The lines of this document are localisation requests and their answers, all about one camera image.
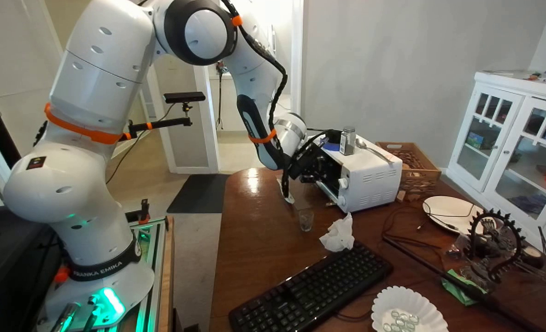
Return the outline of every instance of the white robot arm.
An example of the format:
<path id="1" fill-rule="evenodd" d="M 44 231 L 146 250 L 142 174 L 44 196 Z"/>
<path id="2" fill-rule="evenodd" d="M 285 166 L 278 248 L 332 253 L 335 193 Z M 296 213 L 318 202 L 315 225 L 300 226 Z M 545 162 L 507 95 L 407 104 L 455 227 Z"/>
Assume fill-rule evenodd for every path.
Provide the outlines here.
<path id="1" fill-rule="evenodd" d="M 105 168 L 156 57 L 168 53 L 192 65 L 223 59 L 258 157 L 270 169 L 287 169 L 305 123 L 293 113 L 273 123 L 285 71 L 261 44 L 266 38 L 251 12 L 242 6 L 238 15 L 224 3 L 229 12 L 211 0 L 157 0 L 150 6 L 92 0 L 75 25 L 45 109 L 46 132 L 13 167 L 3 191 L 15 214 L 49 223 L 69 256 L 70 278 L 50 287 L 40 315 L 46 321 L 38 330 L 115 325 L 153 284 L 125 213 L 107 190 Z M 95 305 L 87 305 L 91 296 Z M 66 314 L 71 318 L 62 320 Z"/>

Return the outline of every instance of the tissue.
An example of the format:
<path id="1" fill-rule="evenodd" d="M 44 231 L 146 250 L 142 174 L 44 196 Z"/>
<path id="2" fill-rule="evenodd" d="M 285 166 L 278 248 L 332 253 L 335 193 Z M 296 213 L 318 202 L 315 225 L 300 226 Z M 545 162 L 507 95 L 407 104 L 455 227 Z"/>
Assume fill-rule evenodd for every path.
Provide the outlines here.
<path id="1" fill-rule="evenodd" d="M 352 249 L 355 238 L 352 236 L 352 217 L 349 212 L 343 219 L 334 221 L 328 227 L 328 233 L 320 237 L 324 248 L 331 252 L 339 252 L 344 248 Z"/>

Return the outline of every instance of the white cabinet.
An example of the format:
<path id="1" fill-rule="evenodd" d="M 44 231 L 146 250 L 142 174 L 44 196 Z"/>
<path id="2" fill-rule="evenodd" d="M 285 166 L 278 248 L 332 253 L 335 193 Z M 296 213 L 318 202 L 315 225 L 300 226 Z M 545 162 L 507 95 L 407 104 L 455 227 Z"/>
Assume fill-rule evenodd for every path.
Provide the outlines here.
<path id="1" fill-rule="evenodd" d="M 449 165 L 477 191 L 486 187 L 523 96 L 478 83 Z"/>
<path id="2" fill-rule="evenodd" d="M 477 73 L 446 174 L 484 208 L 546 236 L 546 84 Z"/>

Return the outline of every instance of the spoon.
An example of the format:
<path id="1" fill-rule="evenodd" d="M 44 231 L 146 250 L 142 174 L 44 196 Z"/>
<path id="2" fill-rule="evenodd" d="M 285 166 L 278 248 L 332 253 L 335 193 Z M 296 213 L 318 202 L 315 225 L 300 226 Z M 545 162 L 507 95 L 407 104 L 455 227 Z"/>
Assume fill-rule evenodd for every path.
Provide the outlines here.
<path id="1" fill-rule="evenodd" d="M 376 150 L 374 149 L 371 149 L 370 147 L 367 146 L 367 144 L 365 144 L 365 142 L 361 141 L 360 139 L 357 138 L 357 140 L 355 141 L 357 147 L 359 149 L 365 149 L 367 151 L 371 151 L 373 154 L 375 154 L 376 156 L 380 157 L 381 159 L 385 160 L 385 162 L 387 162 L 388 164 L 393 164 L 393 161 L 392 160 L 389 160 L 388 158 L 385 158 L 384 155 L 382 155 L 381 153 L 377 152 Z"/>

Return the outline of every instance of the gear decoration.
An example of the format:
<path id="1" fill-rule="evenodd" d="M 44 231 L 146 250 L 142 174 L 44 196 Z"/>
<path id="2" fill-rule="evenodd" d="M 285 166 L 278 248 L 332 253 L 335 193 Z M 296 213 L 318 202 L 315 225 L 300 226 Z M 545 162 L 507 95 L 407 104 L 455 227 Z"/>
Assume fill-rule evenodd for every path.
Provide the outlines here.
<path id="1" fill-rule="evenodd" d="M 463 252 L 471 261 L 471 271 L 486 283 L 500 284 L 502 273 L 521 259 L 525 237 L 521 236 L 521 229 L 515 227 L 515 221 L 511 221 L 510 216 L 510 213 L 502 215 L 500 210 L 494 212 L 491 209 L 478 213 L 470 223 L 469 245 Z M 483 234 L 476 233 L 477 225 L 482 225 Z M 474 262 L 473 259 L 480 258 L 479 251 L 485 254 L 481 260 Z"/>

